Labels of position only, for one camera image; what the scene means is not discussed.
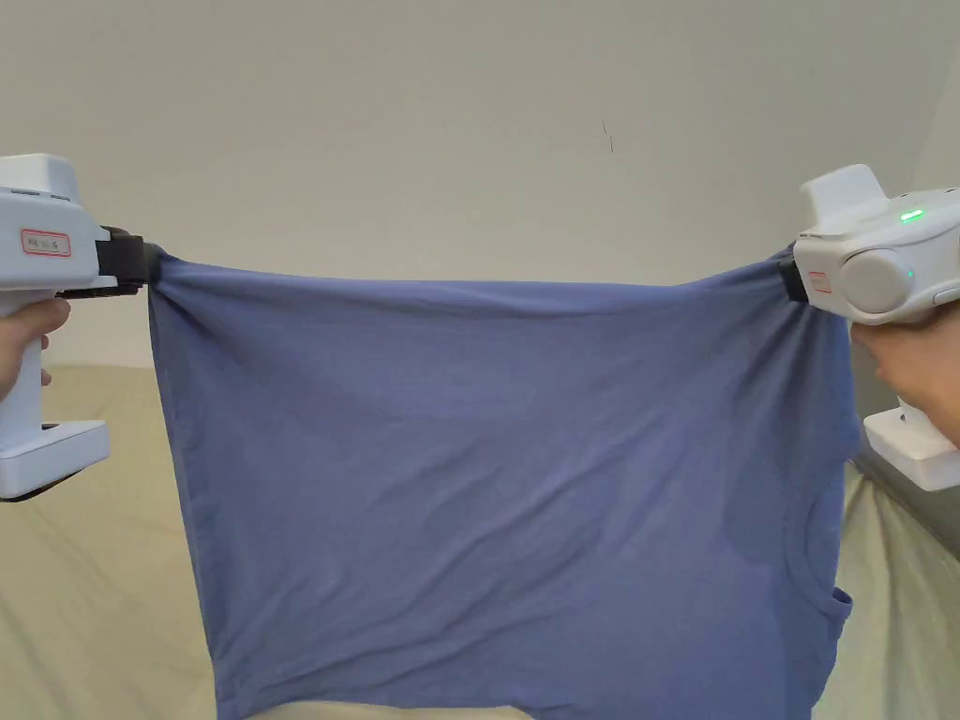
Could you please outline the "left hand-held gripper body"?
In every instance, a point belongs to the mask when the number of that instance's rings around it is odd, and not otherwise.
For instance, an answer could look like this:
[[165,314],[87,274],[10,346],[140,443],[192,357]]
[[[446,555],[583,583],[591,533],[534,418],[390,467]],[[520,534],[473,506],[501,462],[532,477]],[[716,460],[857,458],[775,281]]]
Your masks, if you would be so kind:
[[[144,285],[144,241],[98,225],[72,165],[44,154],[1,159],[1,315],[54,296],[133,295]],[[44,424],[41,346],[31,342],[1,404],[1,499],[27,501],[107,459],[99,421]]]

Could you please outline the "person's right hand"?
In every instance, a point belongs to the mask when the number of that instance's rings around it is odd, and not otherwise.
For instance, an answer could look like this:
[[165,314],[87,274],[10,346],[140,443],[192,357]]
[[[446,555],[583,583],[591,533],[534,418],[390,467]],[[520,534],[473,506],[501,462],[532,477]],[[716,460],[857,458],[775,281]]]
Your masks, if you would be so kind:
[[879,378],[958,446],[959,304],[940,307],[917,323],[855,323],[851,336],[876,359]]

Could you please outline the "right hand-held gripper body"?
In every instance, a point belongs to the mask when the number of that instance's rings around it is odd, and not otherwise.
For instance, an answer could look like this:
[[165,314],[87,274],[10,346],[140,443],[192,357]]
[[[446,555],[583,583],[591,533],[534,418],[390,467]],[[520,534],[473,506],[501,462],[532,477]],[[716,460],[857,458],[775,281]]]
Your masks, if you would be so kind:
[[921,323],[959,297],[959,191],[885,194],[850,165],[802,185],[811,224],[779,273],[792,301],[878,326]]

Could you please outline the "person's left hand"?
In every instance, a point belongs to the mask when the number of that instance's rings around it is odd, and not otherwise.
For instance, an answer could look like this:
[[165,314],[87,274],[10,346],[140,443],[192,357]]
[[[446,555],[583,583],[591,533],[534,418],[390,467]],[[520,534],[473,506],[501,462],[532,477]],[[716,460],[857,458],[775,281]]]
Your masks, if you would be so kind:
[[26,351],[35,343],[46,350],[49,334],[67,322],[70,312],[67,299],[54,297],[1,319],[1,400],[7,398],[21,376]]

